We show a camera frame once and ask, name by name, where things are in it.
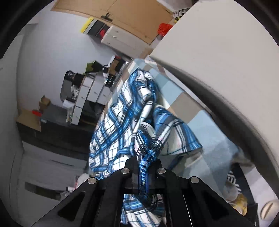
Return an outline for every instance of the red plastic bag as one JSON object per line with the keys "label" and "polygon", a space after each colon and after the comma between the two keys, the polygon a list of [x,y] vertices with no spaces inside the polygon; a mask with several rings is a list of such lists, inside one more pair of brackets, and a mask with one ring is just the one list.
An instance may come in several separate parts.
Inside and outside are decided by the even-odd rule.
{"label": "red plastic bag", "polygon": [[171,24],[161,23],[158,28],[158,34],[165,36],[167,32],[173,27]]}

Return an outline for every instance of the plaid fabric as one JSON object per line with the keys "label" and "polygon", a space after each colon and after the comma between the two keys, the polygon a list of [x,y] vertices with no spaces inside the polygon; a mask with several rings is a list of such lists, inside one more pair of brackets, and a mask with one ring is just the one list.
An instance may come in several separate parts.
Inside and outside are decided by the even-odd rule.
{"label": "plaid fabric", "polygon": [[241,188],[240,188],[239,184],[237,184],[236,177],[231,170],[228,172],[227,180],[237,187],[238,193],[241,193]]}
{"label": "plaid fabric", "polygon": [[98,179],[110,176],[123,168],[128,158],[137,156],[140,194],[124,196],[121,217],[122,223],[133,226],[157,226],[161,219],[156,215],[164,211],[160,195],[148,194],[146,171],[151,162],[159,154],[177,155],[201,148],[187,124],[155,105],[159,94],[150,73],[136,69],[117,100],[109,104],[90,144],[89,165]]}

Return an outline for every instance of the drawer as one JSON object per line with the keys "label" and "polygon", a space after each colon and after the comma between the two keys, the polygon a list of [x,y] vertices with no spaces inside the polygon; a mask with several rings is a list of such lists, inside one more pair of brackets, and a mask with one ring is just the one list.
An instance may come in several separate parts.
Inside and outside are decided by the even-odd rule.
{"label": "drawer", "polygon": [[102,105],[106,105],[108,102],[110,96],[110,90],[108,87],[103,87],[98,99],[97,99],[97,103],[100,103]]}
{"label": "drawer", "polygon": [[85,86],[80,87],[80,91],[79,91],[78,97],[76,99],[76,106],[77,107],[83,108],[83,105],[85,103],[85,100],[86,100],[88,92],[89,92],[89,89],[90,88],[85,87]]}
{"label": "drawer", "polygon": [[106,44],[131,58],[138,58],[142,52],[142,50],[136,50],[121,41],[114,39],[112,36],[105,34],[101,43]]}
{"label": "drawer", "polygon": [[28,156],[35,157],[37,159],[43,159],[45,161],[50,160],[56,163],[61,163],[64,165],[69,165],[75,168],[85,168],[86,166],[86,161],[84,160],[79,160],[75,158],[70,158],[67,156],[63,156],[60,154],[55,154],[53,152],[44,150],[42,148],[33,146],[29,143],[22,142],[23,148],[24,148],[24,154]]}
{"label": "drawer", "polygon": [[107,33],[108,35],[112,36],[112,38],[117,39],[122,43],[125,43],[133,49],[139,49],[143,51],[145,48],[149,47],[149,45],[146,42],[142,41],[138,37],[121,28],[111,26]]}
{"label": "drawer", "polygon": [[102,90],[104,86],[104,78],[103,76],[96,76],[95,77],[95,80],[94,80],[94,83],[90,89],[90,92],[87,96],[87,100],[91,101],[91,102],[96,102],[97,99],[98,99],[98,96]]}
{"label": "drawer", "polygon": [[81,116],[82,108],[75,107],[74,108],[74,113],[72,117],[72,124],[78,125],[78,122],[80,121],[80,116]]}
{"label": "drawer", "polygon": [[83,80],[82,85],[85,86],[85,87],[90,88],[92,83],[93,83],[93,81],[94,81],[94,79],[92,79],[90,77],[85,77],[84,80]]}

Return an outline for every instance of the white wall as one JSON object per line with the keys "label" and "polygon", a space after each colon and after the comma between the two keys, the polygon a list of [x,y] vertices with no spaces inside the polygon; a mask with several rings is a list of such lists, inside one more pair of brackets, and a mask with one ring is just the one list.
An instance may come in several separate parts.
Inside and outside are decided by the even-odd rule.
{"label": "white wall", "polygon": [[86,63],[97,60],[105,65],[114,55],[80,32],[87,18],[50,11],[54,3],[39,12],[38,24],[25,28],[17,70],[18,102],[25,109],[38,108],[43,95],[62,106],[60,91],[67,70],[84,73]]}
{"label": "white wall", "polygon": [[16,127],[16,66],[23,35],[13,40],[0,59],[0,198],[18,219],[17,181],[23,146]]}

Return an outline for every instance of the yellow object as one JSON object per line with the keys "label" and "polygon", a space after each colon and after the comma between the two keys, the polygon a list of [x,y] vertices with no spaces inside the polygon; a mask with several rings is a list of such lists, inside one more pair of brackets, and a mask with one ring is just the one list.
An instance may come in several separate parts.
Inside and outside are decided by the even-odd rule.
{"label": "yellow object", "polygon": [[239,193],[236,200],[230,202],[230,204],[243,216],[247,213],[247,198],[242,193]]}
{"label": "yellow object", "polygon": [[80,32],[84,33],[87,27],[90,25],[90,23],[94,20],[94,17],[89,17],[89,19],[86,21],[86,23],[82,26]]}

